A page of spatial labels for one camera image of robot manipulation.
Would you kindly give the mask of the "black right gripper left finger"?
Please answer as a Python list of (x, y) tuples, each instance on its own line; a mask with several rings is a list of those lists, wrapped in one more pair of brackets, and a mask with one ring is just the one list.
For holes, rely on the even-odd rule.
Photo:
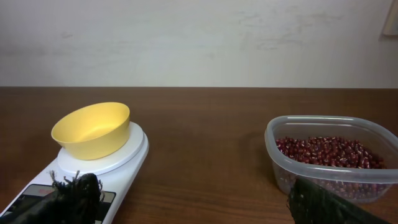
[(54, 191), (39, 201), (15, 209), (1, 224), (91, 224), (104, 200), (103, 183), (95, 174), (76, 174), (59, 182), (50, 171)]

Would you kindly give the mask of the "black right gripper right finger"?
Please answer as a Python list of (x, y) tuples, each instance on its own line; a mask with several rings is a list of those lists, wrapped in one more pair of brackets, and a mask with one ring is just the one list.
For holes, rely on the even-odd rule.
[(287, 199), (295, 224), (389, 224), (320, 185), (299, 178)]

